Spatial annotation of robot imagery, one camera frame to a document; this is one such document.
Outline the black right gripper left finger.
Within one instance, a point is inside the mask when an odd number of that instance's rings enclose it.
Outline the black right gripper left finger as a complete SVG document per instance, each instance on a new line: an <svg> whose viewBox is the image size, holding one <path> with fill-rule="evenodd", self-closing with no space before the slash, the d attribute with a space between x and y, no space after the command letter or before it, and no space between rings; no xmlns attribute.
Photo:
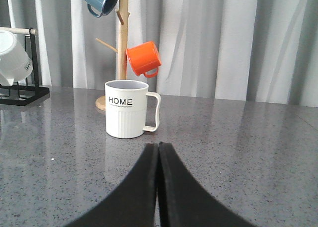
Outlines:
<svg viewBox="0 0 318 227"><path fill-rule="evenodd" d="M124 180L96 207L69 227L153 227L159 148L146 144Z"/></svg>

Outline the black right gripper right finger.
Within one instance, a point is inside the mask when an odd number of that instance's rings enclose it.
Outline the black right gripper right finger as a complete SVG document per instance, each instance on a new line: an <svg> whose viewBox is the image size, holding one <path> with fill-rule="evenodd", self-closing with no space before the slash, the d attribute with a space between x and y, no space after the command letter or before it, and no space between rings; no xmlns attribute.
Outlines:
<svg viewBox="0 0 318 227"><path fill-rule="evenodd" d="M211 196L170 143L159 143L159 215L162 227L252 227Z"/></svg>

